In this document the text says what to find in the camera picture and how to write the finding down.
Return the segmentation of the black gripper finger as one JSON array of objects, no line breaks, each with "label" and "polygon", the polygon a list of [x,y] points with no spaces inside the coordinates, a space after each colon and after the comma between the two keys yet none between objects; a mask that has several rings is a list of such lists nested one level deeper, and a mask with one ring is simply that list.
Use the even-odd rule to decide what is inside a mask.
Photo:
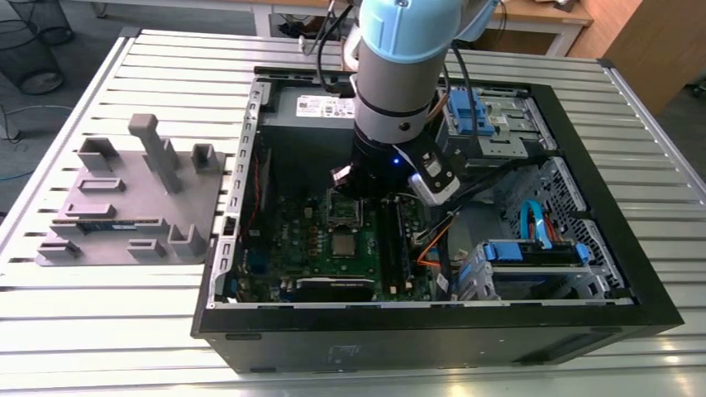
[{"label": "black gripper finger", "polygon": [[331,170],[331,178],[333,183],[333,190],[343,194],[349,199],[359,197],[359,190],[356,185],[356,173],[351,165],[335,168]]}]

